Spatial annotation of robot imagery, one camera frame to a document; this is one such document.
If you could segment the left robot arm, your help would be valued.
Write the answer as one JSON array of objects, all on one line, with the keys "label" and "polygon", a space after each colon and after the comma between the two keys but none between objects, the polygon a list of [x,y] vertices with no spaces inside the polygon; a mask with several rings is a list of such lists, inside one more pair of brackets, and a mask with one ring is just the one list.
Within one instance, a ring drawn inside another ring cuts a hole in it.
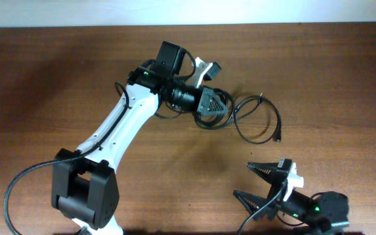
[{"label": "left robot arm", "polygon": [[216,89],[202,86],[221,70],[216,62],[193,59],[180,76],[188,51],[163,42],[155,59],[129,73],[119,102],[101,126],[74,151],[61,149],[52,171],[52,207],[80,226],[79,234],[123,234],[114,217],[119,202],[116,172],[133,138],[162,103],[199,116],[220,116],[227,106]]}]

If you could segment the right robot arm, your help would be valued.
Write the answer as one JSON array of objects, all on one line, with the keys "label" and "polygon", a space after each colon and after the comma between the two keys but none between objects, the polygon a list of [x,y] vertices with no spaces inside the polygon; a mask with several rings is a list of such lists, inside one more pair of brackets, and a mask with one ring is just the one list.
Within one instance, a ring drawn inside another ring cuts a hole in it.
[{"label": "right robot arm", "polygon": [[277,218],[292,227],[294,234],[343,234],[349,226],[349,199],[342,193],[325,191],[306,196],[297,191],[304,178],[297,173],[296,163],[280,159],[277,163],[247,163],[248,169],[270,184],[267,197],[235,190],[233,195],[244,206],[249,217],[240,225],[241,234],[250,220]]}]

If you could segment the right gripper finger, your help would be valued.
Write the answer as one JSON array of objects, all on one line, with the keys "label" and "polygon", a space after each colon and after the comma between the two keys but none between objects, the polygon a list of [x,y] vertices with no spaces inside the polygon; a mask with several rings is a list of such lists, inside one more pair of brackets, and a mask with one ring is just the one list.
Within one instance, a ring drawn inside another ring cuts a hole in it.
[{"label": "right gripper finger", "polygon": [[283,183],[288,175],[288,164],[285,161],[280,163],[248,162],[247,167],[271,185]]},{"label": "right gripper finger", "polygon": [[275,196],[274,190],[270,190],[266,198],[239,190],[234,190],[233,195],[240,201],[240,203],[244,206],[244,208],[250,215],[253,215],[259,209],[263,208],[260,213],[256,214],[253,217],[253,220],[257,221],[265,216],[268,220],[274,219],[275,203],[272,202],[269,206],[264,207],[264,205],[267,204]]}]

